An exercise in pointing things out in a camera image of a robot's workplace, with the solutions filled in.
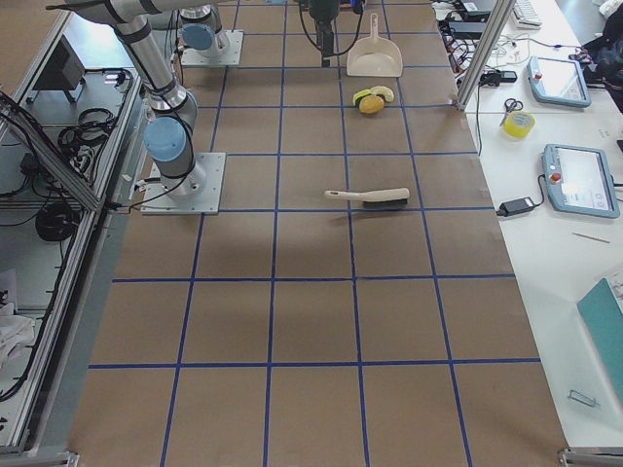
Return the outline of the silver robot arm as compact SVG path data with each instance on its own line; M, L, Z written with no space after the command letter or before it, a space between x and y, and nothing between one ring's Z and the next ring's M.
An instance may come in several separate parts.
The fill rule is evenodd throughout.
M160 172L165 197L182 198L203 189L206 173L193 148L198 112L195 97L181 84L172 65L159 51L150 16L178 12L182 39L196 51L220 53L229 48L215 1L64 1L49 11L76 14L108 25L126 50L147 92L155 120L143 133L145 148Z
M184 8L179 14L182 39L187 47L208 57L221 56L229 49L230 40L216 5Z

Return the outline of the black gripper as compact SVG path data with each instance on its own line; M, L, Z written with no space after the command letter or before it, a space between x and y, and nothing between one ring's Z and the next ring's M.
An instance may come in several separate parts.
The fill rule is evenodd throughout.
M334 30L332 23L338 16L336 0L310 0L309 14L314 21L316 44L322 54L334 53ZM330 57L321 57L321 66L330 66Z

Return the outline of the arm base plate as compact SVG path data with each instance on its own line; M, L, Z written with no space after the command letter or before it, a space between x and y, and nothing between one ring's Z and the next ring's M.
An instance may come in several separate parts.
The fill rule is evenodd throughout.
M159 181L147 185L148 201L139 205L140 211L150 215L217 214L226 157L225 153L195 153L195 168L178 188L178 180L163 178L153 162L150 176Z
M195 68L238 66L243 36L242 30L222 29L214 34L207 28L183 32L182 64Z

